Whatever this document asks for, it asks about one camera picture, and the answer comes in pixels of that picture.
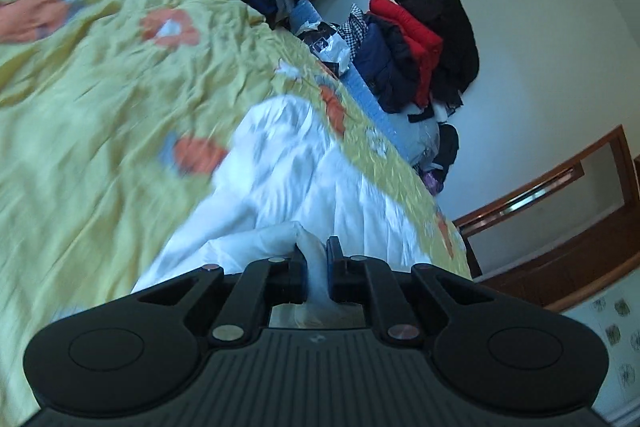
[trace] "silver screw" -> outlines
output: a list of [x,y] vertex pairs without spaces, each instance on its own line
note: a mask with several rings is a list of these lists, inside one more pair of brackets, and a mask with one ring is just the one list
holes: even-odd
[[396,324],[391,326],[386,333],[396,341],[410,341],[420,335],[420,330],[411,324]]
[[214,339],[224,342],[231,342],[240,339],[244,335],[244,330],[240,326],[225,324],[218,326],[211,332]]

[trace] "bed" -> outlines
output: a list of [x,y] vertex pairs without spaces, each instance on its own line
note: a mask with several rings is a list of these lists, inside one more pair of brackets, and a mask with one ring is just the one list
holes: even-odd
[[[460,235],[397,145],[242,1],[1,3],[2,427],[37,407],[30,338],[130,293],[176,245],[297,221],[348,255],[469,277]],[[213,163],[172,162],[185,137]]]

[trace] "white quilt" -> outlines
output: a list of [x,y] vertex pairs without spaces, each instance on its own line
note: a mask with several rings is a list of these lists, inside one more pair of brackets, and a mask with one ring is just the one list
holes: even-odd
[[[396,271],[431,262],[402,206],[350,164],[301,98],[278,96],[251,108],[213,181],[216,189],[175,232],[134,291],[207,263],[238,273],[251,261],[290,253],[298,243],[308,262],[310,305],[335,312],[327,302],[324,250],[317,247],[331,235],[338,236],[345,255],[377,257]],[[267,229],[291,221],[297,223]],[[324,324],[313,315],[314,325]]]

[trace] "circular cap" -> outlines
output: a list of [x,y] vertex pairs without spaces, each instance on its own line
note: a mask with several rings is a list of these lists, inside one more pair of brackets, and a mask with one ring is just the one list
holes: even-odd
[[135,333],[107,328],[83,333],[69,346],[71,360],[91,371],[114,371],[134,363],[145,343]]
[[495,360],[515,369],[543,369],[562,356],[562,344],[552,334],[533,328],[498,331],[489,339]]
[[396,324],[391,326],[386,333],[397,341],[410,341],[420,335],[420,330],[411,324]]
[[223,326],[218,326],[211,332],[211,334],[214,339],[231,342],[240,339],[244,335],[244,330],[240,326],[225,324]]

